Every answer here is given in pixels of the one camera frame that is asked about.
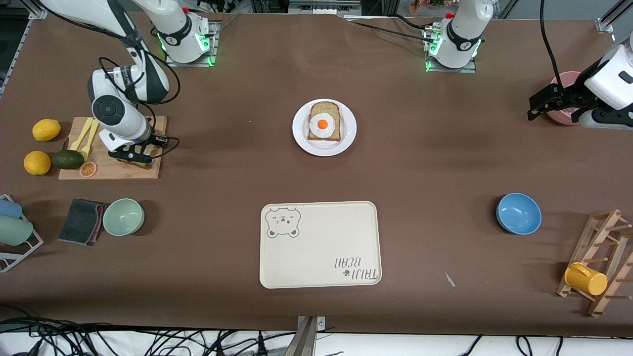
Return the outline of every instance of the blue cup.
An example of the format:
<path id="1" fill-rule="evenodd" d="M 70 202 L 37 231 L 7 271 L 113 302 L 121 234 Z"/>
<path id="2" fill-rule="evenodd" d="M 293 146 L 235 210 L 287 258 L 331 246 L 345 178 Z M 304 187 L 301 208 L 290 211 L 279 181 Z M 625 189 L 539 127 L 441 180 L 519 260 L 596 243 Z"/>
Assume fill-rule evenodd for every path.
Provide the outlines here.
<path id="1" fill-rule="evenodd" d="M 10 216 L 19 219 L 22 216 L 22 207 L 18 203 L 0 199 L 0 216 Z"/>

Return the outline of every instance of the green cup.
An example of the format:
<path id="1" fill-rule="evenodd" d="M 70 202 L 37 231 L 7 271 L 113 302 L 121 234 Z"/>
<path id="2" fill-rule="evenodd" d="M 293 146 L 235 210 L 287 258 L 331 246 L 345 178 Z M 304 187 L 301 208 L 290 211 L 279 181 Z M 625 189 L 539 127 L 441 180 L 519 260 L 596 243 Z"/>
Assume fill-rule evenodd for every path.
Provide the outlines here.
<path id="1" fill-rule="evenodd" d="M 33 224 L 26 220 L 0 215 L 0 243 L 18 246 L 33 233 Z"/>

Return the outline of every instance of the green bowl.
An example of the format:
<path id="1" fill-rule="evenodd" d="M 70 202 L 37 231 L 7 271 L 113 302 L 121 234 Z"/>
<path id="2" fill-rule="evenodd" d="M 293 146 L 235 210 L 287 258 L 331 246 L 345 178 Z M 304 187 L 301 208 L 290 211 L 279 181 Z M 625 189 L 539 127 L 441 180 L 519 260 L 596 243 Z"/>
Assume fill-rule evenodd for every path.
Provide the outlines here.
<path id="1" fill-rule="evenodd" d="M 133 234 L 145 221 L 145 212 L 138 202 L 123 198 L 110 204 L 103 214 L 103 228 L 112 236 Z"/>

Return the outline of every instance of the gray cloth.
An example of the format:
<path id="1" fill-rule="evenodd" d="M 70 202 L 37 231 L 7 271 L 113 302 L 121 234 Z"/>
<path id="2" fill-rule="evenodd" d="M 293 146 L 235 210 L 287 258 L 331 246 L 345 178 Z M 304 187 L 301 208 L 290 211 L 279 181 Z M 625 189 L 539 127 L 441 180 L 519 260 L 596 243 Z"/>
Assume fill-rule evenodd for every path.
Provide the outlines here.
<path id="1" fill-rule="evenodd" d="M 105 203 L 74 199 L 66 216 L 64 227 L 61 229 L 59 240 L 88 245 L 91 237 L 99 232 L 105 208 Z"/>

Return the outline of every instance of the white tray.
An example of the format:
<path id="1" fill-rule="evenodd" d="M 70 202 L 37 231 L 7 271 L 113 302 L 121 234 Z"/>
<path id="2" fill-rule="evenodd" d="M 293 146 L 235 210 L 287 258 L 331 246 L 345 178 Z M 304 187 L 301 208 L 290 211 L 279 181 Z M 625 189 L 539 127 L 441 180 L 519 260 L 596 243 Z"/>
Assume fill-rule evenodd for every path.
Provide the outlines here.
<path id="1" fill-rule="evenodd" d="M 362 286 L 381 277 L 371 201 L 269 204 L 261 210 L 262 286 Z"/>

